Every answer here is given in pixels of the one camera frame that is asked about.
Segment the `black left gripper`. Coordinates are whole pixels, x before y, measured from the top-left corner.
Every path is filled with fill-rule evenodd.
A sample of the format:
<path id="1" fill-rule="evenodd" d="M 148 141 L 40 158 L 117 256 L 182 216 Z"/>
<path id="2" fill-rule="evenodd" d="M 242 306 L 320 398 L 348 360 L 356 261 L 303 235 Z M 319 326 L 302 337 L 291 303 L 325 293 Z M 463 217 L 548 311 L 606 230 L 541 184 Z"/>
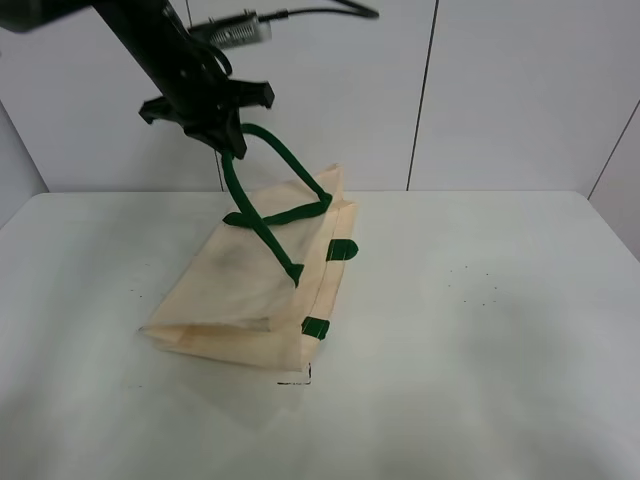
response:
<path id="1" fill-rule="evenodd" d="M 229 63 L 220 50 L 187 38 L 146 48 L 139 64 L 161 92 L 139 110 L 146 123 L 175 123 L 185 135 L 214 145 L 219 153 L 245 157 L 240 110 L 271 107 L 275 93 L 269 83 L 230 78 L 223 70 Z"/>

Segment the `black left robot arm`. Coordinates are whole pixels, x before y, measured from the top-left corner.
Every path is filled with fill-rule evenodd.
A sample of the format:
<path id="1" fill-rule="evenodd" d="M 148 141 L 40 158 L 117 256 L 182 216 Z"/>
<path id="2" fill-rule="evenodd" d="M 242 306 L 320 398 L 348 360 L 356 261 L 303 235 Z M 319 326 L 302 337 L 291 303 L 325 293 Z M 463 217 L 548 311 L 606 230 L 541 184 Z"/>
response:
<path id="1" fill-rule="evenodd" d="M 223 51 L 255 38 L 255 12 L 187 28 L 168 1 L 4 1 L 1 27 L 24 34 L 86 9 L 100 16 L 160 91 L 139 110 L 146 123 L 172 122 L 220 153 L 245 156 L 240 111 L 269 108 L 275 94 L 267 82 L 232 79 Z"/>

